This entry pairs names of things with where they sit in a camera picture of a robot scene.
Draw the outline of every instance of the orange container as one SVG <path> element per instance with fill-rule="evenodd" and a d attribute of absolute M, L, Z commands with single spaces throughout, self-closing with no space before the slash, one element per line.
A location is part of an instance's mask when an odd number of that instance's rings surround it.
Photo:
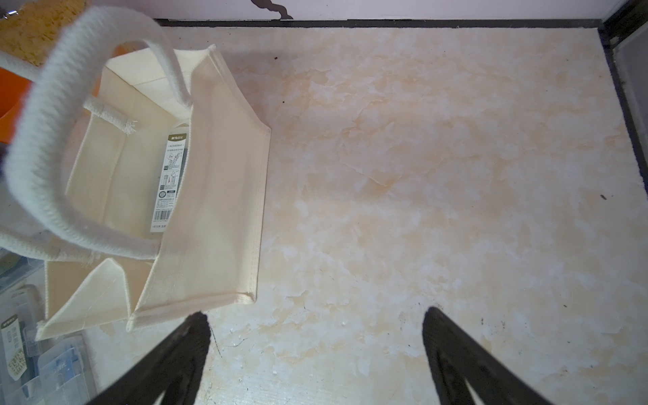
<path fill-rule="evenodd" d="M 24 96 L 32 82 L 0 68 L 0 142 L 11 143 L 16 121 L 23 109 Z"/>

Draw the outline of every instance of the floor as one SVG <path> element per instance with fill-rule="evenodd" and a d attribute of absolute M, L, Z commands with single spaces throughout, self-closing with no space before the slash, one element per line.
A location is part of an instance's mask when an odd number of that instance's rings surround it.
<path fill-rule="evenodd" d="M 197 404 L 437 403 L 431 305 L 556 404 L 648 394 L 648 201 L 596 29 L 167 28 L 272 130 Z M 85 331 L 104 388 L 177 323 Z"/>

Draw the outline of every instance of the white rope handle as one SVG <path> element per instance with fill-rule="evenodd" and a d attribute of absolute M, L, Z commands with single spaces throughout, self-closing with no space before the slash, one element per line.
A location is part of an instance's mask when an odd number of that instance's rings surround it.
<path fill-rule="evenodd" d="M 5 173 L 16 200 L 61 239 L 109 255 L 154 259 L 159 240 L 132 237 L 89 220 L 72 207 L 58 186 L 77 111 L 112 50 L 134 40 L 147 42 L 177 100 L 191 108 L 178 59 L 162 28 L 127 8 L 92 7 L 64 30 L 32 86 Z"/>
<path fill-rule="evenodd" d="M 40 74 L 40 70 L 36 66 L 4 52 L 0 52 L 0 67 L 32 82 L 37 81 L 38 75 Z M 118 127 L 120 131 L 128 135 L 135 132 L 135 122 L 126 118 L 111 106 L 107 106 L 97 100 L 94 96 L 88 96 L 83 107 L 99 118 L 110 122 L 112 125 Z"/>
<path fill-rule="evenodd" d="M 40 242 L 0 226 L 0 246 L 18 255 L 53 262 L 91 262 L 92 251 L 64 240 Z"/>

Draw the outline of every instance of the plastic storage box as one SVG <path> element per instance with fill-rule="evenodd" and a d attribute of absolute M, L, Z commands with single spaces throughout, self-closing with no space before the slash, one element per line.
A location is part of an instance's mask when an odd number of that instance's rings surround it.
<path fill-rule="evenodd" d="M 96 394 L 81 336 L 63 339 L 38 358 L 45 405 L 83 405 Z"/>
<path fill-rule="evenodd" d="M 0 248 L 0 294 L 43 266 L 42 260 L 28 259 Z"/>
<path fill-rule="evenodd" d="M 38 293 L 26 286 L 0 305 L 0 382 L 6 405 L 37 405 L 43 400 L 38 373 L 40 342 L 36 323 L 43 319 Z"/>

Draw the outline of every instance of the canvas tote bag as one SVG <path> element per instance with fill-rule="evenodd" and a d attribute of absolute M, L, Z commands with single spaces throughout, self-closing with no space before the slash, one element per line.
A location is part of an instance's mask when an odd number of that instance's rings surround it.
<path fill-rule="evenodd" d="M 109 60 L 133 40 L 149 48 Z M 113 122 L 93 111 L 64 192 L 66 142 L 99 76 L 97 108 L 114 109 Z M 165 232 L 151 233 L 166 141 L 179 121 L 189 124 L 184 173 Z M 79 17 L 38 73 L 5 164 L 13 197 L 58 237 L 47 246 L 4 239 L 50 259 L 37 338 L 254 302 L 269 143 L 270 129 L 213 46 L 174 51 L 155 21 L 124 8 Z"/>

